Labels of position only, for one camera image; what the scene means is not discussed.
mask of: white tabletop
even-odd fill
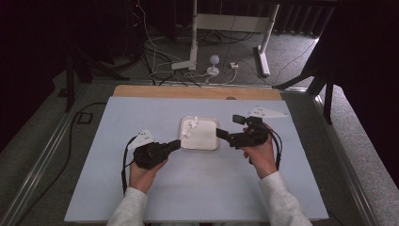
[[[242,131],[233,114],[247,116],[255,106],[287,114],[263,119],[279,133],[279,171],[310,219],[328,218],[290,112],[284,101],[110,97],[66,214],[70,222],[107,221],[123,198],[120,172],[126,143],[148,128],[156,142],[179,138],[185,116],[213,117],[223,130]],[[133,158],[128,153],[128,162]],[[158,172],[144,220],[267,221],[256,171],[241,150],[220,140],[215,151],[180,149]]]

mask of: white sleeve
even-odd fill
[[[107,226],[141,226],[143,214],[147,204],[147,195],[143,192],[128,187],[125,197],[115,210]]]
[[[277,171],[259,182],[270,224],[274,226],[311,225],[296,197]]]

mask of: person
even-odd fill
[[[259,178],[266,212],[272,226],[307,226],[311,222],[306,217],[297,198],[290,193],[277,170],[273,153],[272,138],[256,147],[242,148],[244,157],[250,158]],[[142,169],[133,163],[130,167],[129,187],[125,197],[115,210],[107,226],[143,225],[143,214],[147,202],[147,191],[152,185],[156,172],[167,160],[153,169]]]

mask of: table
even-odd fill
[[[220,100],[226,98],[237,100]],[[178,137],[182,116],[196,113],[213,116],[221,128],[239,132],[242,125],[234,124],[231,114],[246,115],[255,105],[267,105],[288,115],[267,119],[276,131],[284,131],[280,132],[284,144],[280,172],[309,218],[327,218],[289,110],[277,91],[119,86],[109,99],[65,220],[102,222],[110,218],[123,198],[120,171],[124,146],[143,127],[152,131],[156,141],[169,142]],[[158,172],[148,194],[144,220],[267,221],[258,181],[242,152],[223,140],[215,151],[180,149]]]

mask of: hand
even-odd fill
[[[267,141],[264,144],[256,147],[244,147],[241,149],[244,151],[245,158],[250,157],[260,179],[263,179],[277,171],[271,136],[267,138]]]
[[[136,163],[133,163],[130,165],[129,186],[147,194],[147,191],[152,185],[153,178],[155,178],[156,172],[160,170],[167,161],[168,160],[161,162],[152,169],[143,169]]]

